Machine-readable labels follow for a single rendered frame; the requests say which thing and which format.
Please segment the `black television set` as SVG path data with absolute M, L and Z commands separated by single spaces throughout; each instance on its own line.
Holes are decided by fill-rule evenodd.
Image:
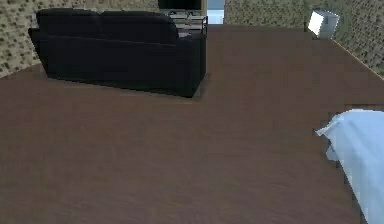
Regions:
M 158 0 L 160 9 L 200 10 L 201 0 Z

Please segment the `black glass television stand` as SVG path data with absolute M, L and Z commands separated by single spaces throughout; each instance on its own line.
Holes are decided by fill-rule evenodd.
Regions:
M 202 15 L 200 10 L 167 9 L 160 13 L 170 18 L 170 29 L 180 37 L 195 33 L 207 35 L 208 16 Z

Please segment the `black sofa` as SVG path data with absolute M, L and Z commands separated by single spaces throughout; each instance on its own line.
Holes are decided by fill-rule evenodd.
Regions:
M 206 35 L 182 36 L 148 11 L 47 8 L 29 37 L 48 77 L 192 97 L 206 74 Z

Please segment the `white box bin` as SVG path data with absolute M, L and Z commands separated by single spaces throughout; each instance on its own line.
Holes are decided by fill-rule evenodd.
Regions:
M 308 29 L 318 39 L 331 39 L 337 28 L 340 16 L 328 10 L 314 9 L 312 11 Z

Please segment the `pale blue bed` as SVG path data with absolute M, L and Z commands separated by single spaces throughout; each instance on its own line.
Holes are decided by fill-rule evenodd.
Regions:
M 367 224 L 384 224 L 384 112 L 351 109 L 315 131 L 330 141 Z

